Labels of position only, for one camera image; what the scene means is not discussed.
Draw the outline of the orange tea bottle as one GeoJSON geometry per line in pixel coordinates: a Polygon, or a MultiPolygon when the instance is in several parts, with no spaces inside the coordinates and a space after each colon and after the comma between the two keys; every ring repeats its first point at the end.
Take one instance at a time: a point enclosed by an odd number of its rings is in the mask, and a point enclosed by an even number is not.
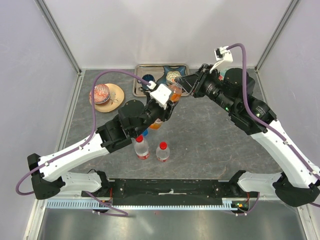
{"type": "MultiPolygon", "coordinates": [[[[183,92],[182,87],[179,86],[177,83],[173,83],[173,84],[169,85],[169,88],[173,92],[172,96],[170,97],[170,100],[173,103],[178,102],[180,100],[181,96],[182,96],[182,92],[183,92]]],[[[151,124],[149,126],[149,128],[153,129],[153,130],[157,130],[157,129],[159,129],[161,127],[162,123],[163,122],[158,118],[153,124],[151,124]]]]}

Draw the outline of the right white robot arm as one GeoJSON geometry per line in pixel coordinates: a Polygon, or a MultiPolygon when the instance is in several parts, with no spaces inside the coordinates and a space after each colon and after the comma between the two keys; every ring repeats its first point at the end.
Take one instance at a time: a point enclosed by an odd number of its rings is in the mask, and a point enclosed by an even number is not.
{"type": "Polygon", "coordinates": [[[239,170],[229,191],[235,197],[245,192],[276,196],[292,207],[314,205],[320,195],[320,168],[308,160],[286,135],[272,109],[252,93],[255,80],[241,68],[220,72],[203,64],[194,74],[175,78],[194,98],[207,96],[225,110],[236,127],[257,141],[277,162],[281,172],[251,173],[239,170]]]}

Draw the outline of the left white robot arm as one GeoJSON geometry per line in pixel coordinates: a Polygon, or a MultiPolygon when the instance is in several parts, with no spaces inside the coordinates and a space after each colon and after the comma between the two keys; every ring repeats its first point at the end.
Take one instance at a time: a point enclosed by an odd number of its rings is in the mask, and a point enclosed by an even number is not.
{"type": "Polygon", "coordinates": [[[157,119],[170,119],[177,103],[168,101],[166,108],[154,99],[147,104],[130,100],[118,109],[117,115],[98,127],[92,135],[47,156],[33,153],[27,157],[31,183],[38,200],[52,198],[62,192],[80,192],[106,196],[110,183],[103,171],[75,173],[71,170],[89,160],[118,151],[139,137],[157,119]]]}

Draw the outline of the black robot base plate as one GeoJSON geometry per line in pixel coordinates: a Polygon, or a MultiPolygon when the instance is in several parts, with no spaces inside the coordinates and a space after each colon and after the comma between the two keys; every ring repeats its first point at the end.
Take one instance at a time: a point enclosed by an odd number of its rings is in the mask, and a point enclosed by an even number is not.
{"type": "Polygon", "coordinates": [[[221,204],[223,198],[256,197],[229,181],[214,179],[125,179],[116,178],[97,191],[114,205],[196,205],[221,204]]]}

